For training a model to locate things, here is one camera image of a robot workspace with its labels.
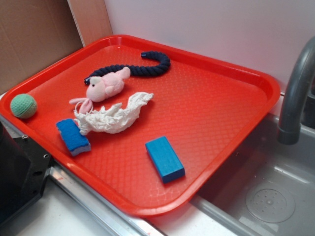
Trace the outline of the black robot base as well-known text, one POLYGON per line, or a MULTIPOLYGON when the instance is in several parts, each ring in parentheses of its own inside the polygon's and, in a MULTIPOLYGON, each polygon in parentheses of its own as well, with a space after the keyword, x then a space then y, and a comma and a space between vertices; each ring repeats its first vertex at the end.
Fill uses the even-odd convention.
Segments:
POLYGON ((52 157, 31 137, 12 138, 0 125, 0 225, 38 201, 52 157))

